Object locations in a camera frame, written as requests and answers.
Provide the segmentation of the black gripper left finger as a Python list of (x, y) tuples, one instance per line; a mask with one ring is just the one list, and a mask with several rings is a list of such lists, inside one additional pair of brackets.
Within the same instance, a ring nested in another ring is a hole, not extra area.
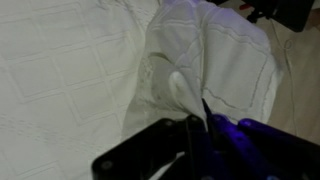
[(160, 168), (186, 152), (191, 130), (204, 130), (204, 122), (193, 115), (175, 121), (163, 118), (97, 157), (93, 180), (148, 180)]

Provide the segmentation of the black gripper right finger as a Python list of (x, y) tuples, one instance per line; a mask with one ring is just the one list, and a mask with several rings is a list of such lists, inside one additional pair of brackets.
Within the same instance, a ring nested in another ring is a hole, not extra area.
[(202, 100), (213, 144), (242, 177), (320, 180), (320, 146), (250, 118), (236, 124)]

